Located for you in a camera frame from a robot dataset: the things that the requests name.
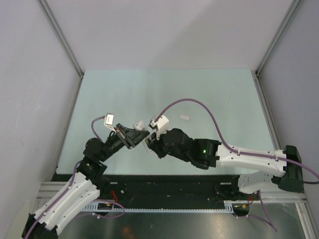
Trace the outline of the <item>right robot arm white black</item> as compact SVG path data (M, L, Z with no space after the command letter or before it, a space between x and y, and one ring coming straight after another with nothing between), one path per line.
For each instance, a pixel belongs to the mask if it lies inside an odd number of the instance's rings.
M242 174L230 187L230 195L241 200L247 194L268 189L271 185L287 192L304 190L299 154L294 146L283 150L258 151L227 148L223 143L211 139L193 139L181 129L174 128L157 136L153 133L146 140L147 147L159 158L167 155L193 166L207 170L210 167L240 167L255 171Z

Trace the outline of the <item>white remote control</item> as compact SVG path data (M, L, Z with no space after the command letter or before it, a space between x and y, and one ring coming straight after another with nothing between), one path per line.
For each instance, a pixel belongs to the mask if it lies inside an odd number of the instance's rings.
M143 136L142 145L148 153L152 153L152 150L149 148L148 143L150 140L150 132L148 131L143 120L140 120L133 124L133 128L140 132Z

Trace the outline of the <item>white battery compartment cover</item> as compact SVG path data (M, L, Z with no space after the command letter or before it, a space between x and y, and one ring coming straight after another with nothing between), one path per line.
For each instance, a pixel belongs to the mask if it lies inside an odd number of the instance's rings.
M179 117L181 120L185 120L185 121L190 121L191 119L189 116L186 116L186 115L180 115Z

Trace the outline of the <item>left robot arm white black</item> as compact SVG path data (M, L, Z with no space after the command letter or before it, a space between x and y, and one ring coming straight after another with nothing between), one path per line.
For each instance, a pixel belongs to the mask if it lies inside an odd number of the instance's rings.
M117 124L109 137L99 137L86 142L84 158L77 162L65 186L44 206L29 214L23 239L56 239L80 211L96 199L109 196L110 186L103 178L104 164L121 148L133 149L149 136L143 121L127 128Z

